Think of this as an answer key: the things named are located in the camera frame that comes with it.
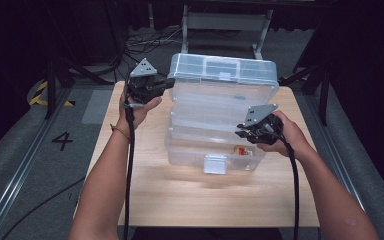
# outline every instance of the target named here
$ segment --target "white box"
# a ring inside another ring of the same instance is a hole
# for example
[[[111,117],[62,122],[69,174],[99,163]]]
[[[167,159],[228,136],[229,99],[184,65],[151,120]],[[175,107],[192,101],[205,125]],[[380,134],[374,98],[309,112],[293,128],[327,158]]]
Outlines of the white box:
[[[174,107],[165,139],[169,162],[204,172],[254,170],[265,153],[235,134],[249,106],[267,104],[279,88],[270,61],[175,54],[169,78]],[[234,154],[246,149],[247,155]]]

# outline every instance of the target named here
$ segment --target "metal stand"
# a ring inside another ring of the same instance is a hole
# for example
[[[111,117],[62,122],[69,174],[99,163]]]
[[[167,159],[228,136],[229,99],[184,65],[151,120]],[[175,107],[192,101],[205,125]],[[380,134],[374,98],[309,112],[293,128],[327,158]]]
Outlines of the metal stand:
[[[260,39],[252,45],[255,59],[262,60],[261,48],[266,38],[273,10],[268,10],[265,15],[238,15],[216,13],[194,13],[188,11],[188,6],[183,7],[182,23],[182,53],[188,53],[188,29],[214,29],[214,30],[239,30],[259,31]]]

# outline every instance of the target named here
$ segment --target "bracelet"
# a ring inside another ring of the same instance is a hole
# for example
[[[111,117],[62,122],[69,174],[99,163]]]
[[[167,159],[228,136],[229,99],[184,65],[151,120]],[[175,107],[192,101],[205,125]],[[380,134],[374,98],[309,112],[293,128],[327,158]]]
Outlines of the bracelet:
[[[130,136],[121,128],[117,127],[117,126],[113,126],[112,124],[110,124],[111,126],[111,130],[114,132],[114,129],[118,130],[119,132],[121,132],[121,134],[123,134],[123,136],[125,136],[129,141],[130,141]]]

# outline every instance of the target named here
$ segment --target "right hand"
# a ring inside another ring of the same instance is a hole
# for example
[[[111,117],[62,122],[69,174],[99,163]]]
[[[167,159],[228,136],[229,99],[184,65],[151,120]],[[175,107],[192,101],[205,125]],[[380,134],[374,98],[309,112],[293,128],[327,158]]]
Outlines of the right hand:
[[[286,142],[288,142],[294,149],[295,158],[300,160],[314,149],[310,146],[304,134],[298,125],[291,121],[283,112],[273,112],[283,122],[283,135]],[[273,145],[264,143],[257,143],[257,147],[263,149],[265,152],[278,152],[285,157],[288,157],[288,151],[282,141],[277,140]]]

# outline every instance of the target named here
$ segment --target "hand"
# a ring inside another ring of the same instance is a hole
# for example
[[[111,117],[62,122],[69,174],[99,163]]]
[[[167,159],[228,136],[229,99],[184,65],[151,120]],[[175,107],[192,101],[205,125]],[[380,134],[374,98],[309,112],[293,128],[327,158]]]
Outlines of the hand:
[[[156,106],[158,106],[161,103],[161,101],[162,101],[161,97],[156,97],[151,101],[149,101],[147,104],[145,104],[143,107],[135,108],[133,110],[133,115],[135,117],[135,120],[133,121],[133,126],[135,129],[138,128],[138,126],[145,120],[147,113],[151,109],[154,109]],[[129,103],[134,103],[134,101],[131,98],[129,98]],[[125,108],[123,107],[123,104],[124,104],[124,92],[120,96],[120,102],[119,102],[120,117],[118,119],[117,126],[129,132],[128,131],[129,126],[126,120],[126,113],[125,113]]]
[[[291,121],[283,112],[273,112],[283,122],[283,135],[285,136],[286,142],[288,142],[295,152],[295,158],[298,160],[305,157],[305,155],[313,148],[308,143],[304,134],[298,125]],[[257,143],[257,147],[263,149],[266,152],[279,152],[285,157],[288,157],[288,151],[282,141],[277,140],[273,145],[267,145],[264,143]]]

